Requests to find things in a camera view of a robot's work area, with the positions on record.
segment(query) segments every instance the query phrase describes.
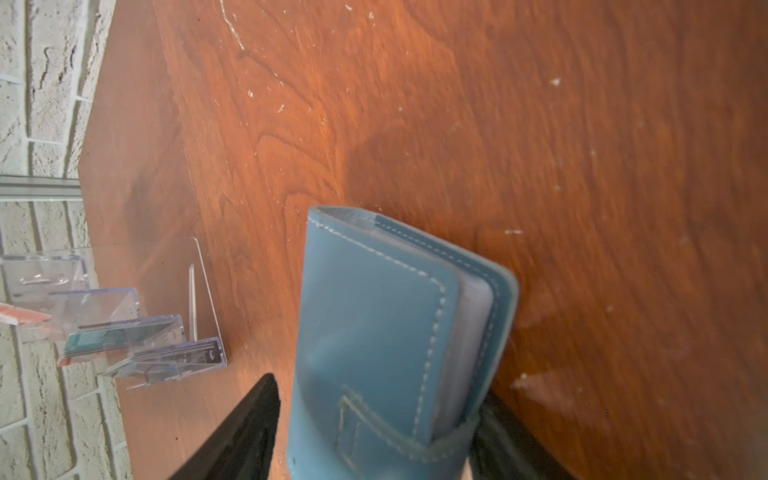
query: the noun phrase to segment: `white stitching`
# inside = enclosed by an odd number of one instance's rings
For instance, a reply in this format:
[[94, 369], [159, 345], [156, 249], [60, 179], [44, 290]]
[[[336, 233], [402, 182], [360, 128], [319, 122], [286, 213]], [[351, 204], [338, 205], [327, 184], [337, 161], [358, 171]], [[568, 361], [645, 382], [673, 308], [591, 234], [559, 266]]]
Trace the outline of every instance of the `white stitching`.
[[383, 223], [378, 223], [377, 225], [380, 227], [384, 227], [387, 230], [390, 230], [394, 233], [397, 233], [401, 237], [405, 237], [420, 245], [423, 245], [424, 247], [427, 247], [430, 250], [434, 250], [435, 252], [440, 253], [444, 257], [448, 257], [450, 260], [454, 260], [455, 262], [459, 262], [461, 265], [471, 268], [472, 270], [479, 273], [483, 278], [485, 278], [488, 282], [491, 283], [491, 288], [493, 289], [493, 304], [491, 307], [491, 315], [490, 315], [491, 319], [488, 322], [488, 330], [485, 332], [485, 338], [483, 339], [482, 347], [480, 348], [480, 354], [478, 355], [478, 362], [475, 364], [475, 371], [472, 373], [472, 383], [474, 384], [475, 380], [477, 379], [477, 375], [480, 371], [480, 366], [482, 365], [482, 361], [483, 359], [485, 359], [485, 352], [488, 349], [488, 343], [491, 341], [491, 334], [493, 333], [493, 328], [496, 324], [496, 314], [498, 313], [498, 297], [499, 297], [499, 288], [498, 288], [498, 284], [496, 283], [496, 280], [493, 280], [486, 272], [483, 272], [482, 270], [478, 269], [476, 266], [470, 265], [469, 263], [466, 263], [465, 261], [459, 258], [455, 258], [453, 255], [446, 253], [437, 247], [433, 247], [426, 242], [422, 242], [417, 238], [411, 237], [410, 235], [406, 235], [400, 230], [391, 228], [389, 225], [385, 225]]
[[[356, 397], [357, 397], [357, 400], [362, 404], [362, 407], [368, 410], [370, 413], [372, 413], [372, 410], [370, 409], [370, 407], [368, 407], [367, 404], [358, 395], [356, 395]], [[364, 418], [365, 418], [364, 415], [361, 412], [357, 411], [357, 406], [355, 406], [352, 403], [349, 397], [347, 397], [346, 395], [343, 395], [341, 398], [342, 398], [342, 403], [346, 404], [342, 408], [351, 409], [355, 413], [355, 415], [357, 415], [360, 421], [364, 421]], [[387, 434], [385, 434], [384, 432], [376, 428], [370, 421], [366, 422], [366, 426], [370, 429], [371, 432], [373, 432], [377, 437], [383, 440], [387, 445], [397, 450], [397, 452], [400, 455], [404, 457], [408, 457], [414, 462], [421, 462], [421, 463], [436, 463], [436, 462], [440, 462], [441, 460], [445, 460], [446, 458], [452, 457], [457, 452], [460, 452], [461, 450], [466, 449], [468, 446], [468, 442], [472, 440], [472, 438], [458, 440], [456, 441], [456, 445], [454, 445], [452, 449], [448, 450], [447, 452], [443, 452], [440, 455], [417, 457], [416, 455], [413, 455], [410, 452], [406, 452], [405, 450], [400, 448], [399, 445], [395, 444], [391, 439], [389, 439]]]
[[[344, 449], [341, 448], [341, 431], [344, 427], [344, 411], [349, 407], [349, 403], [345, 402], [339, 402], [339, 431], [336, 433], [336, 450], [339, 452], [341, 457], [344, 459], [344, 462], [346, 462], [347, 466], [350, 470], [355, 474], [357, 478], [360, 478], [360, 473], [358, 472], [357, 465], [355, 465], [355, 462], [352, 461], [352, 454], [354, 454], [355, 445], [353, 443], [353, 450], [350, 455], [347, 455], [346, 452], [344, 452]], [[357, 426], [360, 427], [360, 419], [357, 419]]]
[[357, 424], [355, 425], [355, 436], [352, 439], [352, 451], [349, 453], [349, 457], [351, 459], [355, 458], [355, 452], [357, 451], [357, 437], [360, 435], [360, 419], [357, 419]]
[[400, 266], [406, 270], [409, 270], [413, 273], [417, 273], [420, 276], [425, 276], [429, 278], [429, 281], [434, 283], [438, 287], [438, 291], [440, 293], [440, 300], [439, 300], [439, 306], [438, 309], [435, 311], [435, 321], [432, 323], [432, 335], [429, 337], [429, 346], [427, 347], [427, 360], [424, 362], [424, 374], [422, 375], [422, 384], [419, 387], [419, 397], [416, 400], [416, 414], [413, 418], [413, 430], [412, 434], [413, 436], [416, 436], [416, 433], [419, 431], [419, 420], [421, 418], [422, 414], [422, 407], [424, 406], [424, 394], [426, 392], [427, 388], [427, 379], [429, 378], [429, 367], [432, 365], [432, 353], [433, 353], [433, 346], [435, 345], [435, 340], [437, 338], [437, 332], [440, 328], [440, 318], [442, 317], [442, 309], [445, 306], [445, 286], [443, 286], [442, 283], [440, 283], [439, 280], [437, 280], [432, 275], [429, 275], [424, 270], [419, 270], [413, 266], [408, 265], [407, 263], [403, 263], [400, 260], [394, 259], [390, 257], [389, 255], [386, 255], [382, 252], [379, 252], [378, 250], [369, 247], [365, 245], [364, 243], [360, 243], [357, 240], [354, 240], [352, 238], [349, 238], [347, 235], [344, 235], [343, 233], [340, 233], [337, 230], [334, 230], [331, 227], [328, 227], [324, 223], [320, 223], [319, 221], [309, 218], [308, 220], [310, 223], [315, 225], [318, 228], [323, 228], [324, 230], [327, 230], [329, 233], [332, 233], [333, 235], [336, 235], [339, 238], [343, 238], [344, 240], [353, 243], [357, 245], [358, 247], [361, 247], [365, 250], [368, 250], [371, 253], [374, 253], [380, 257], [383, 257], [385, 260], [388, 260], [392, 263], [394, 263], [397, 266]]

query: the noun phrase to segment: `white brick wall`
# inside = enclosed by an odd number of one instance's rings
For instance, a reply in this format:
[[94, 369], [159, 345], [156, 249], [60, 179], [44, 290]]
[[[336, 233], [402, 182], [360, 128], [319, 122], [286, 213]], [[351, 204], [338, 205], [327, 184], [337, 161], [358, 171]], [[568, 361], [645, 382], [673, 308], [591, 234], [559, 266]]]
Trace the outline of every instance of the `white brick wall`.
[[[0, 0], [0, 175], [78, 176], [114, 2]], [[3, 253], [86, 245], [80, 202], [0, 203]], [[114, 381], [55, 360], [0, 326], [0, 479], [132, 478]]]

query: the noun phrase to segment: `wood grain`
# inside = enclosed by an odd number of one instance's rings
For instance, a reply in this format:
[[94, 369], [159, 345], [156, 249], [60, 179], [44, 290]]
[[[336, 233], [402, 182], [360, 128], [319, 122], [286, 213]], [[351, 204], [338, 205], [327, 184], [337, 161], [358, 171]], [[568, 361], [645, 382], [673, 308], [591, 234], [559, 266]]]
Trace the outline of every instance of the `wood grain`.
[[92, 240], [196, 234], [231, 359], [188, 381], [204, 401], [169, 386], [161, 427], [141, 415], [165, 390], [121, 393], [137, 478], [169, 475], [266, 372], [287, 478], [313, 204], [381, 211], [515, 272], [494, 390], [575, 476], [768, 475], [767, 15], [119, 2], [81, 161]]

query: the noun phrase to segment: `card holder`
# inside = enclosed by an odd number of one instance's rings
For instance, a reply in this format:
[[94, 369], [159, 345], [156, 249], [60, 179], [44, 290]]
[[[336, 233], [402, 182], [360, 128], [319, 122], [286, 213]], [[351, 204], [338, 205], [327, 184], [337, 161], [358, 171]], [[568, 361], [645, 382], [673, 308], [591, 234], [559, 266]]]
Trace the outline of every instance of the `card holder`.
[[[382, 233], [397, 241], [387, 241]], [[493, 292], [460, 420], [435, 428], [462, 276]], [[307, 224], [287, 462], [301, 478], [460, 474], [518, 301], [502, 266], [367, 210]]]

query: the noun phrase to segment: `acrylic card display stand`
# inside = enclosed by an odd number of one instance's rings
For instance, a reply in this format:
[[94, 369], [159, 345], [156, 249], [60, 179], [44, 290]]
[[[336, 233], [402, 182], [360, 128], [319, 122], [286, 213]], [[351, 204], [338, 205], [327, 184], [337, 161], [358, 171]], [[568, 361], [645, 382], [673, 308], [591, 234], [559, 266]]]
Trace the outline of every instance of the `acrylic card display stand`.
[[50, 316], [19, 323], [19, 338], [56, 343], [60, 366], [99, 360], [142, 386], [227, 364], [194, 238], [0, 260], [10, 304]]

